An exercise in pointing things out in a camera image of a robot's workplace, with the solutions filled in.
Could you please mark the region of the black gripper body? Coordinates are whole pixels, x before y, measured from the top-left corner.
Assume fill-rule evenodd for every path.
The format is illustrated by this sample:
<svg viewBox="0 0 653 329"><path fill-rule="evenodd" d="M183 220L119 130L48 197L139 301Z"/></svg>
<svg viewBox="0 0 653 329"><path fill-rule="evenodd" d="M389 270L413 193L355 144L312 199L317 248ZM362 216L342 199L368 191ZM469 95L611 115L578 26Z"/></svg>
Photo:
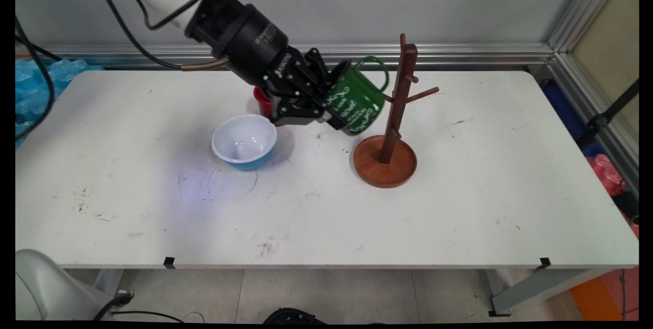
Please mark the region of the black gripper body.
<svg viewBox="0 0 653 329"><path fill-rule="evenodd" d="M248 84L268 96L308 97L314 94L301 54L287 35L252 4L238 0L201 0L185 34L205 43L217 59Z"/></svg>

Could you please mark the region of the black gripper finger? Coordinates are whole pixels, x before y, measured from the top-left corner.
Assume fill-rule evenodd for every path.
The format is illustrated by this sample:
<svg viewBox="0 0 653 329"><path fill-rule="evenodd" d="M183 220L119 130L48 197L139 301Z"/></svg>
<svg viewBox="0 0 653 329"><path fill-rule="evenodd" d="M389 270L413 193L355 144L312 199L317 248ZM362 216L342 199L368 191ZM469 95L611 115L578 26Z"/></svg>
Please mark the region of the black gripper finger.
<svg viewBox="0 0 653 329"><path fill-rule="evenodd" d="M331 70L317 48L311 48L305 54L308 70L317 78L317 87L320 92L331 92L351 68L351 59L344 59Z"/></svg>
<svg viewBox="0 0 653 329"><path fill-rule="evenodd" d="M347 121L327 104L326 96L302 96L299 98L272 96L270 121L277 126L305 126L312 122L327 123L337 131Z"/></svg>

